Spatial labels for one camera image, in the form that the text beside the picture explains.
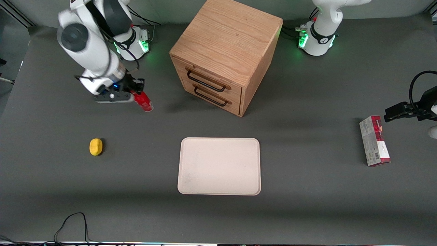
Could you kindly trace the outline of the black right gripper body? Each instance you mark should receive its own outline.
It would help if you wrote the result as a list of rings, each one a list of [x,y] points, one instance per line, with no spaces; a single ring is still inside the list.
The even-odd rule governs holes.
[[[112,92],[128,92],[128,93],[136,93],[137,92],[137,84],[135,79],[130,73],[126,73],[125,76],[118,82],[112,84],[108,91]]]

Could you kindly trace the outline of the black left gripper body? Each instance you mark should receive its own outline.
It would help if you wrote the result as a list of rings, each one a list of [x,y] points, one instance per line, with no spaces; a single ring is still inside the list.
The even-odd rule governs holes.
[[[412,96],[413,89],[409,89],[409,102],[412,106],[412,116],[417,117],[418,121],[431,120],[437,121],[436,116],[436,101],[437,101],[437,88],[433,87],[423,93],[420,100],[413,101]]]

